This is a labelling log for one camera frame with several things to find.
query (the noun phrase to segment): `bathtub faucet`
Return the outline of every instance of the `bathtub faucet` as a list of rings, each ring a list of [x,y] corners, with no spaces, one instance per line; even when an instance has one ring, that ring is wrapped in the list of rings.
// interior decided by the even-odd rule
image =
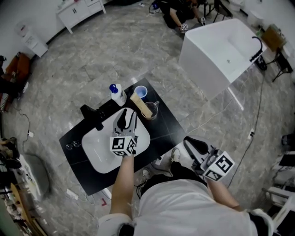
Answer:
[[[259,40],[259,42],[260,42],[260,50],[257,53],[255,53],[253,57],[251,57],[250,62],[254,61],[262,53],[262,42],[261,42],[260,38],[255,37],[255,36],[253,36],[252,38]]]

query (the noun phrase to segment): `black faucet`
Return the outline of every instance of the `black faucet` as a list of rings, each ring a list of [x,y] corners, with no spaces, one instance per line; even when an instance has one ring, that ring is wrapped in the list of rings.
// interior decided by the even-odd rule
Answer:
[[[80,107],[80,110],[84,118],[87,119],[93,127],[95,127],[98,131],[103,129],[101,120],[105,117],[105,115],[102,111],[99,109],[92,109],[86,104]]]
[[[254,61],[262,53],[262,47],[263,47],[260,38],[255,37],[255,36],[253,36],[252,38],[259,40],[259,42],[260,42],[260,50],[257,53],[255,53],[253,57],[251,57],[250,62]]]

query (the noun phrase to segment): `black pants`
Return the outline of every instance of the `black pants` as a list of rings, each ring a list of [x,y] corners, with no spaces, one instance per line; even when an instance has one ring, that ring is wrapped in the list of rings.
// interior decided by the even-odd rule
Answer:
[[[0,93],[1,94],[8,94],[13,98],[17,98],[18,93],[20,93],[21,91],[22,91],[22,86],[19,86],[16,83],[12,83],[0,77]]]
[[[170,16],[170,7],[169,7],[169,5],[167,3],[161,2],[160,3],[160,8],[161,8],[161,11],[164,13],[163,18],[164,18],[167,26],[170,29],[176,28],[177,25],[174,22],[174,20],[172,19],[172,17]],[[189,9],[189,8],[178,10],[176,12],[176,15],[177,15],[179,21],[181,22],[181,24],[183,24],[186,20],[191,20],[191,19],[195,18],[195,14],[194,14],[193,10]]]
[[[196,175],[195,172],[190,170],[189,168],[186,168],[180,164],[180,162],[175,162],[173,161],[171,164],[170,171],[173,175],[173,177],[168,177],[166,175],[154,175],[151,177],[147,183],[144,185],[142,188],[142,195],[152,186],[158,184],[158,183],[163,183],[163,182],[168,182],[171,180],[178,180],[178,179],[191,179],[198,181],[204,185],[207,186],[207,183],[202,180],[199,176]]]

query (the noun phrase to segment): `gray tile floor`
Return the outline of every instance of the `gray tile floor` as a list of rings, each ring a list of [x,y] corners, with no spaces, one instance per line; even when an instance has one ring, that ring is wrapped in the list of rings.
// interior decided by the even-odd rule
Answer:
[[[50,177],[50,194],[38,203],[42,208],[38,213],[46,220],[43,226],[50,235],[95,235],[97,219],[109,212],[110,201],[101,192],[88,197],[94,205],[86,201],[58,140],[83,119],[81,105],[97,108],[110,99],[111,83],[127,88],[146,77],[188,134],[212,140],[236,163],[249,144],[247,136],[255,126],[263,84],[255,138],[230,185],[245,208],[262,202],[261,188],[270,186],[271,165],[282,151],[280,138],[294,129],[295,89],[289,76],[271,83],[276,66],[263,74],[253,65],[230,86],[243,111],[228,90],[208,101],[177,63],[182,38],[164,25],[161,14],[148,13],[150,2],[143,3],[145,7],[137,3],[107,6],[107,14],[84,21],[74,28],[73,35],[61,33],[50,43],[49,51],[33,63],[30,86],[21,100],[13,103],[28,115],[30,131],[35,134],[24,143],[24,152],[39,156]],[[244,16],[236,16],[245,21]],[[270,52],[265,53],[268,61],[271,57]],[[22,150],[26,117],[11,108],[3,122],[5,137],[17,137]],[[168,155],[161,168],[168,168],[167,159]],[[135,177],[136,183],[142,179],[140,172]],[[67,188],[81,199],[67,199]],[[106,206],[101,206],[102,198]],[[136,212],[136,194],[133,206]]]

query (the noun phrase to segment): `soap dispenser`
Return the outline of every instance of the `soap dispenser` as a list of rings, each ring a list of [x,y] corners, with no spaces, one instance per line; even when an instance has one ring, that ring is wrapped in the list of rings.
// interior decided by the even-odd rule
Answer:
[[[126,93],[124,92],[124,90],[122,90],[122,86],[119,83],[117,83],[117,84],[112,83],[110,85],[110,91],[112,92],[111,93],[112,99],[119,106],[123,106],[127,100],[127,96],[126,96]]]

